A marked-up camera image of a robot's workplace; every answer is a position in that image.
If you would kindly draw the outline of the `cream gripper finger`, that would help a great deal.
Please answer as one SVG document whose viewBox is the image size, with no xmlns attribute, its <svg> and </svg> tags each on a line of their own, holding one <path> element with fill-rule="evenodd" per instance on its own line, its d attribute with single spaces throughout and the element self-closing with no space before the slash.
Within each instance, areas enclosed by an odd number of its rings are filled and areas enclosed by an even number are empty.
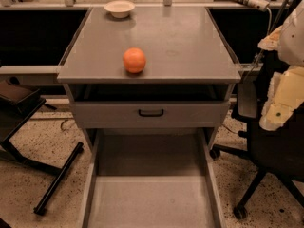
<svg viewBox="0 0 304 228">
<path fill-rule="evenodd" d="M 284 73 L 275 72 L 267 97 L 259 125 L 264 130 L 276 131 L 304 103 L 304 67 L 290 66 Z"/>
<path fill-rule="evenodd" d="M 273 51 L 273 50 L 278 51 L 281 30 L 282 30 L 282 26 L 279 26 L 274 31 L 272 31 L 269 35 L 267 35 L 265 38 L 261 39 L 257 46 L 260 49 L 266 51 Z"/>
</svg>

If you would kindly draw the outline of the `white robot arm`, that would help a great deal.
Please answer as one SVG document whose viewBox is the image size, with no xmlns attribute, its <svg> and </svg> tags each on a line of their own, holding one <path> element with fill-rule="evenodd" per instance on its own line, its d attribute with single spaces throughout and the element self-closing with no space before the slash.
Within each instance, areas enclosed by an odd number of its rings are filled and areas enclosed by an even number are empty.
<svg viewBox="0 0 304 228">
<path fill-rule="evenodd" d="M 276 131 L 304 103 L 304 0 L 292 11 L 283 25 L 258 43 L 264 50 L 276 50 L 280 61 L 289 65 L 275 73 L 269 84 L 268 100 L 263 106 L 259 125 Z"/>
</svg>

